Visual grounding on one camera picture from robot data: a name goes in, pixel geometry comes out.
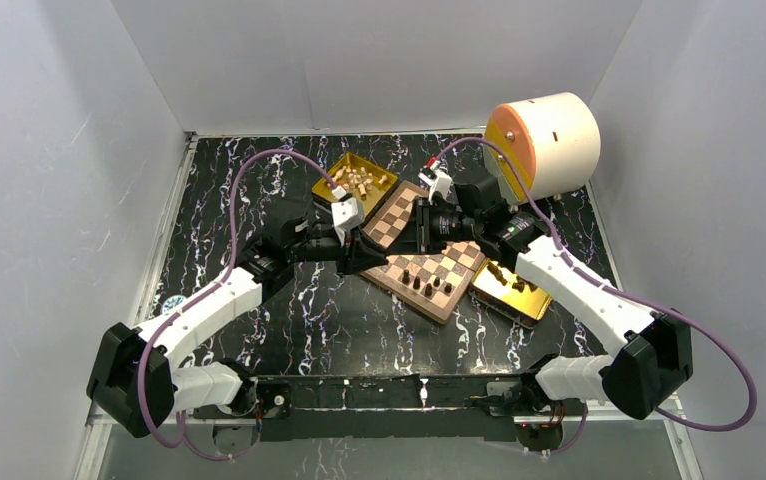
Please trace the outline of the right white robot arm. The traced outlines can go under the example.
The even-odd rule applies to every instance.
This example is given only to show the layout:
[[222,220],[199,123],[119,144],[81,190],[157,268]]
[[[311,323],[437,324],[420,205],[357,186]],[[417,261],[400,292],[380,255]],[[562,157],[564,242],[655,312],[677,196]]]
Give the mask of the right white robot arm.
[[412,203],[405,240],[437,253],[446,243],[473,241],[489,259],[544,290],[601,343],[598,356],[548,355],[523,376],[524,405],[549,413],[561,400],[606,401],[645,419],[693,375],[689,326],[668,313],[612,292],[610,281],[577,262],[557,243],[549,222],[531,207],[514,208],[497,182],[457,184],[455,204],[440,193]]

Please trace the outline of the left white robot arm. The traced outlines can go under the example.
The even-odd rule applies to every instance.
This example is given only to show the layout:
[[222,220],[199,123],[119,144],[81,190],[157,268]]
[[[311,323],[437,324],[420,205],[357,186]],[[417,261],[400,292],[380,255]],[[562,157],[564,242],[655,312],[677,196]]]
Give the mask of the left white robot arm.
[[103,335],[86,394],[134,437],[153,433],[171,415],[221,406],[234,416],[259,408],[257,379],[233,360],[185,367],[184,359],[239,316],[257,309],[305,262],[332,261],[341,275],[387,262],[362,228],[340,232],[330,222],[298,217],[261,229],[236,252],[229,271],[186,302],[130,328]]

